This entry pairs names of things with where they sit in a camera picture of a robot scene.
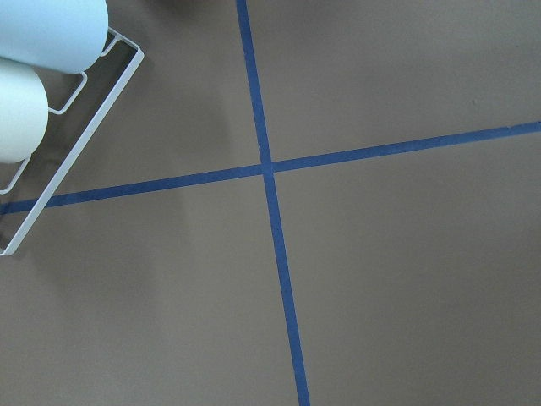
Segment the light blue cup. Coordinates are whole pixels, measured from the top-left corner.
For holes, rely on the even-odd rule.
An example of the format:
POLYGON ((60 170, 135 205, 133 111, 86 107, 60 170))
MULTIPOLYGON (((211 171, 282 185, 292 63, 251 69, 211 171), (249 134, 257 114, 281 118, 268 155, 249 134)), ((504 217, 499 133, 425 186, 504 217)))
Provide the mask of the light blue cup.
POLYGON ((65 74, 87 70, 108 32, 105 1, 1 1, 1 56, 65 74))

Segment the pale green cup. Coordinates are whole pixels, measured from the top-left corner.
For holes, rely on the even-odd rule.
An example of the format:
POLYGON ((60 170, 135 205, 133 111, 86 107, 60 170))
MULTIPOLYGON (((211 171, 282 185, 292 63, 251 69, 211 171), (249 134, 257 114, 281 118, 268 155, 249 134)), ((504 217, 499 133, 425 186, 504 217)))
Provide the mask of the pale green cup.
POLYGON ((1 162, 29 157, 41 143, 48 122, 48 100, 41 79, 28 65, 1 60, 1 162))

